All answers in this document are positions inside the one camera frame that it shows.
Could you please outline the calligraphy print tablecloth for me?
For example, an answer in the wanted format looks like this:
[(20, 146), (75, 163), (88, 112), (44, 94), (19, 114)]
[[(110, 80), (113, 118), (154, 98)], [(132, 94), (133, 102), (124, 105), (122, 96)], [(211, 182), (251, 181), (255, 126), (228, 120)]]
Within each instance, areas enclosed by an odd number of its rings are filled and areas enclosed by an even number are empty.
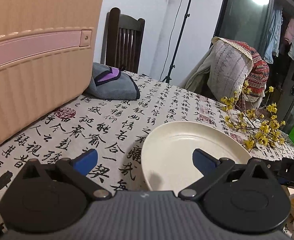
[(139, 100), (82, 95), (0, 146), (0, 198), (30, 158), (54, 164), (91, 148), (98, 152), (97, 166), (89, 173), (92, 181), (111, 192), (144, 190), (142, 145), (153, 129), (167, 122), (195, 121), (237, 142), (244, 139), (224, 124), (218, 102), (145, 75), (134, 74), (133, 80)]

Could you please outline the yellow flower branch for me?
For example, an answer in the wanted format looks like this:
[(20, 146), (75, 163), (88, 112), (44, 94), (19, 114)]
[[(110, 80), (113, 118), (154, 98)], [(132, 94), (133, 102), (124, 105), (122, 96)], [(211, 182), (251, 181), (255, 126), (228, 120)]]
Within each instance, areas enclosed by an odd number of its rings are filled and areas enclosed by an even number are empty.
[(242, 89), (235, 91), (230, 98), (224, 96), (220, 102), (220, 110), (225, 112), (224, 123), (232, 130), (241, 132), (246, 136), (243, 142), (245, 149), (250, 152), (259, 145), (269, 148), (276, 148), (285, 142), (280, 129), (285, 126), (285, 120), (279, 121), (277, 112), (278, 106), (275, 102), (265, 105), (262, 108), (241, 106), (249, 98), (253, 90), (250, 83), (245, 80)]

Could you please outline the grey purple cloth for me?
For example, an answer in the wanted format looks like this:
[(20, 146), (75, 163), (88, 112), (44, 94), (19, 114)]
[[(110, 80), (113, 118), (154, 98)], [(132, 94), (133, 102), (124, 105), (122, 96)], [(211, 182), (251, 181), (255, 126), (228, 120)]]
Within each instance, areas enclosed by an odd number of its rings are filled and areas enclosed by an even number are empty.
[(103, 100), (138, 100), (136, 83), (121, 68), (93, 63), (92, 75), (85, 93)]

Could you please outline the patterned blanket on chair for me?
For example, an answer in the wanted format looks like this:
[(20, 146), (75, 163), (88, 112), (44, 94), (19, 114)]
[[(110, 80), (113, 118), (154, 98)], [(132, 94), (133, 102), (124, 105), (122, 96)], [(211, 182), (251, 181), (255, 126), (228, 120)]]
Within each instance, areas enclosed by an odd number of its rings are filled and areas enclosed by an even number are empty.
[(240, 111), (258, 109), (269, 71), (268, 64), (247, 43), (214, 37), (212, 46), (179, 87), (217, 101), (235, 96)]

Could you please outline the studio light on stand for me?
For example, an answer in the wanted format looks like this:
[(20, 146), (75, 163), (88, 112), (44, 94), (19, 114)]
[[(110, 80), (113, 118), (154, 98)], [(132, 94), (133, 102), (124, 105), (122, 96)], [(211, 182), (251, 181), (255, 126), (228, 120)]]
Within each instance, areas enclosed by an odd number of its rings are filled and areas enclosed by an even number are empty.
[(176, 22), (177, 22), (178, 14), (180, 12), (182, 1), (183, 0), (180, 0), (180, 4), (178, 6), (178, 9), (177, 9), (177, 12), (176, 12), (176, 15), (175, 15), (174, 23), (173, 23), (173, 26), (172, 26), (172, 29), (171, 29), (171, 32), (170, 32), (169, 40), (168, 40), (166, 58), (165, 58), (165, 61), (164, 61), (164, 64), (163, 64), (163, 69), (162, 69), (162, 72), (161, 72), (161, 75), (160, 75), (160, 78), (159, 78), (159, 81), (165, 82), (167, 84), (169, 84), (170, 81), (172, 80), (171, 73), (172, 73), (172, 70), (175, 68), (175, 59), (176, 59), (176, 56), (177, 56), (178, 49), (180, 47), (180, 43), (181, 43), (181, 39), (182, 39), (182, 36), (183, 36), (183, 31), (184, 31), (185, 26), (186, 26), (187, 19), (190, 17), (190, 7), (191, 7), (192, 0), (188, 0), (186, 11), (185, 11), (184, 17), (183, 17), (183, 22), (182, 22), (180, 32), (179, 32), (179, 35), (178, 35), (178, 38), (177, 38), (176, 46), (175, 46), (175, 49), (174, 49), (174, 53), (172, 55), (172, 59), (171, 59), (170, 65), (169, 65), (169, 69), (168, 69), (168, 72), (167, 72), (166, 76), (162, 79), (162, 76), (164, 74), (165, 67), (166, 67), (166, 64), (167, 64), (167, 61), (168, 61), (168, 57), (169, 57), (172, 34), (173, 34), (175, 26), (176, 26)]

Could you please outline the pink small suitcase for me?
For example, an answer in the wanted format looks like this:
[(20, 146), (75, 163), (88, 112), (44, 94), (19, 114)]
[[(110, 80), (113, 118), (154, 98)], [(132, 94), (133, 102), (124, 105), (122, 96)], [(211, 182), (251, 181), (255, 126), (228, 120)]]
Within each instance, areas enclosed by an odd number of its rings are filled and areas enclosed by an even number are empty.
[(102, 0), (0, 0), (0, 145), (89, 85)]

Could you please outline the dark wooden chair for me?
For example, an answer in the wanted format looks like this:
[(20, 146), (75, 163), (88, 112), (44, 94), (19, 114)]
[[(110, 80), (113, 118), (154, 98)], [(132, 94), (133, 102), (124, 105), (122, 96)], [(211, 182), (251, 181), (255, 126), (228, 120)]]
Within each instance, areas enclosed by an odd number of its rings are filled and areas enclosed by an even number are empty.
[(122, 14), (118, 7), (106, 16), (101, 63), (137, 73), (139, 68), (145, 20)]

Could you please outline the hanging pink garment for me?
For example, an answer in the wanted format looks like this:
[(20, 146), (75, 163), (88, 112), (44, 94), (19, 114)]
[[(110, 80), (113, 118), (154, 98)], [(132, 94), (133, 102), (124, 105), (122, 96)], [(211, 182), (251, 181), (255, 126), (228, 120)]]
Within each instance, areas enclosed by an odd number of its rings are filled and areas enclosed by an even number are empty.
[(289, 20), (289, 23), (287, 25), (285, 35), (284, 35), (285, 41), (290, 44), (294, 39), (294, 18), (291, 18)]

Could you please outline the hanging light blue shirt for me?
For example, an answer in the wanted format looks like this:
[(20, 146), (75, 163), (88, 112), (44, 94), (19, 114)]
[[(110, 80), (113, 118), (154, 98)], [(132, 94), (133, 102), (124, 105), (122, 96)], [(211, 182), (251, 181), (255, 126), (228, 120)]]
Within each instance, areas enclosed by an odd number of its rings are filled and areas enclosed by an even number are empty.
[(264, 53), (264, 60), (273, 64), (273, 56), (279, 55), (280, 35), (283, 23), (283, 7), (276, 5), (272, 11), (271, 25), (267, 34), (267, 47)]

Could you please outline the dark framed glass door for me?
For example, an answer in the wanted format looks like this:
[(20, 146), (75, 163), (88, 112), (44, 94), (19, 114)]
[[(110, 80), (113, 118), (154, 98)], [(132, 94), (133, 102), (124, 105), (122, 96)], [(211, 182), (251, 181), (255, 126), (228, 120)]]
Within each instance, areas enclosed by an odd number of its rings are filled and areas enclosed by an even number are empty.
[(289, 134), (294, 127), (294, 39), (288, 44), (284, 35), (289, 20), (294, 18), (294, 0), (223, 0), (214, 34), (246, 42), (264, 59), (272, 11), (276, 5), (283, 7), (283, 23), (279, 55), (273, 56), (273, 64), (268, 64), (267, 81), (276, 93), (264, 98), (263, 102), (277, 103), (278, 119), (286, 122), (282, 130)]

